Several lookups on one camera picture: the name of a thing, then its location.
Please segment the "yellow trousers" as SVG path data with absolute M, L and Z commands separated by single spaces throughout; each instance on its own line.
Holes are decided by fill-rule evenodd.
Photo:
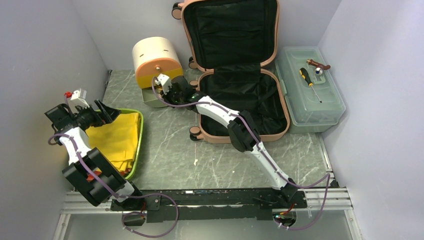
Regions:
M 96 148 L 124 176 L 131 172 L 136 159 L 141 119 L 139 112 L 123 110 L 112 123 L 87 130 L 74 127 L 65 134 L 73 137 L 82 157 Z

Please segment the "cream cylindrical drawer cabinet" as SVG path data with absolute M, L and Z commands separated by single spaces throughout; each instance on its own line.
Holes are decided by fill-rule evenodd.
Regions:
M 151 108 L 164 108 L 152 91 L 152 79 L 159 74 L 170 78 L 182 76 L 184 71 L 170 40 L 153 36 L 138 41 L 132 48 L 134 76 L 141 89 L 142 102 Z

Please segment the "red white patterned cloth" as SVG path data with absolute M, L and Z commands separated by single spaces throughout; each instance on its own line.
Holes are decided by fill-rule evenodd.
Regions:
M 129 173 L 131 172 L 131 169 L 130 168 L 127 168 L 126 170 L 124 170 L 124 171 L 120 171 L 119 173 L 123 176 L 123 177 L 126 177 Z M 102 172 L 99 170 L 99 169 L 97 169 L 97 170 L 95 170 L 94 172 L 93 172 L 96 176 L 99 176 Z M 94 178 L 94 176 L 93 175 L 91 175 L 91 174 L 88 174 L 87 175 L 87 181 L 88 182 L 91 182 L 92 180 L 94 180 L 95 178 Z

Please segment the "green plastic tray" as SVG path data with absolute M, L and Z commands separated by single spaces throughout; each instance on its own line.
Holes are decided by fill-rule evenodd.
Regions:
M 90 149 L 97 148 L 118 172 L 131 169 L 129 179 L 138 162 L 144 117 L 138 110 L 121 108 L 115 121 L 85 132 Z

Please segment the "pink hard-shell suitcase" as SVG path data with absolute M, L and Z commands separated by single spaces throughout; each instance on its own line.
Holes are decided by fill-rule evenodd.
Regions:
M 249 112 L 264 142 L 290 126 L 279 78 L 266 68 L 277 55 L 279 13 L 276 0 L 185 0 L 171 11 L 183 23 L 189 66 L 202 71 L 196 89 Z

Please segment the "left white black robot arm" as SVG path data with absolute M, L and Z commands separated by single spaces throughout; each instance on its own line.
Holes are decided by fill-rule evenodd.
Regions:
M 70 164 L 62 174 L 95 207 L 113 198 L 119 203 L 124 202 L 129 209 L 137 210 L 143 205 L 144 196 L 98 148 L 89 146 L 86 134 L 90 127 L 111 124 L 121 111 L 99 100 L 94 103 L 98 110 L 88 104 L 77 107 L 77 113 L 72 113 L 67 104 L 61 103 L 44 113 L 54 130 L 50 139 L 65 146 L 69 155 Z

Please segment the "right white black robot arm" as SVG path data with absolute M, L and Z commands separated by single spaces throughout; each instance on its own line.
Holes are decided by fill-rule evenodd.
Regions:
M 216 102 L 195 90 L 182 75 L 170 78 L 161 73 L 151 82 L 153 87 L 160 88 L 153 93 L 164 104 L 172 108 L 186 108 L 224 126 L 232 146 L 249 155 L 277 191 L 275 200 L 280 207 L 287 208 L 295 201 L 298 186 L 271 157 L 248 111 L 236 111 Z

